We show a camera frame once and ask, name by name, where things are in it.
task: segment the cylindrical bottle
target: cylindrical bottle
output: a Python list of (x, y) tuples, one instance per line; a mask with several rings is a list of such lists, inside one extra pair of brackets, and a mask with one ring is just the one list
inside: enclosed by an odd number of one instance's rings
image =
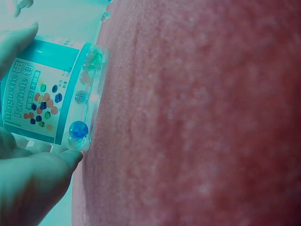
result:
[(98, 46), (37, 36), (1, 81), (0, 125), (28, 140), (88, 150), (107, 65)]

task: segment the blue bead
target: blue bead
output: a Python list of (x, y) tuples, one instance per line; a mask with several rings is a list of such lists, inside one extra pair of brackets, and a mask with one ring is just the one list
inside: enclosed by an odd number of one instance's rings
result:
[(38, 115), (37, 117), (36, 117), (36, 121), (42, 121), (42, 116), (40, 116), (40, 115)]
[(55, 96), (55, 102), (56, 102), (56, 103), (61, 102), (62, 99), (63, 99), (63, 95), (62, 95), (61, 93), (56, 94), (56, 96)]
[(30, 119), (30, 124), (32, 124), (32, 125), (36, 124), (35, 119)]
[(83, 121), (75, 121), (69, 127), (69, 134), (76, 141), (86, 138), (88, 133), (88, 126)]
[(52, 92), (53, 92), (53, 93), (57, 92), (57, 85), (54, 85), (54, 86), (52, 87)]
[(32, 110), (36, 110), (37, 109), (37, 106), (35, 104), (32, 104)]

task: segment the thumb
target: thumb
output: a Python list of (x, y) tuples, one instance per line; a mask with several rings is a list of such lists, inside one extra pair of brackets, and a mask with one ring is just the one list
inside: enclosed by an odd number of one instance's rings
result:
[(17, 54), (33, 41), (38, 29), (39, 25), (34, 23), (21, 30), (0, 32), (0, 79), (3, 78)]
[[(0, 225), (10, 225), (4, 223), (11, 219), (23, 226), (38, 225), (67, 191), (82, 157), (81, 152), (68, 150), (0, 161)], [(3, 202), (2, 197), (9, 197), (10, 202)]]

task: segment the latex glove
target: latex glove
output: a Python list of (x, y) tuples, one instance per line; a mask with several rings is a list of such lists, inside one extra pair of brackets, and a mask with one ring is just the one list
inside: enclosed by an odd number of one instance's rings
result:
[[(38, 25), (0, 32), (0, 78), (16, 55), (34, 39)], [(83, 155), (79, 151), (36, 153), (17, 147), (12, 134), (0, 127), (0, 225), (35, 226), (67, 191)]]
[(27, 8), (30, 8), (33, 5), (33, 0), (6, 0), (8, 11), (11, 15), (17, 17), (21, 13), (21, 7), (18, 6), (18, 3), (22, 1), (22, 5)]

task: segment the product label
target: product label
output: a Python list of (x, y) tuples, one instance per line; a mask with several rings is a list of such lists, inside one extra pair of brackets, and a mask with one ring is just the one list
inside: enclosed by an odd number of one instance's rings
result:
[(2, 123), (12, 133), (61, 144), (71, 98), (89, 46), (36, 39), (1, 83)]

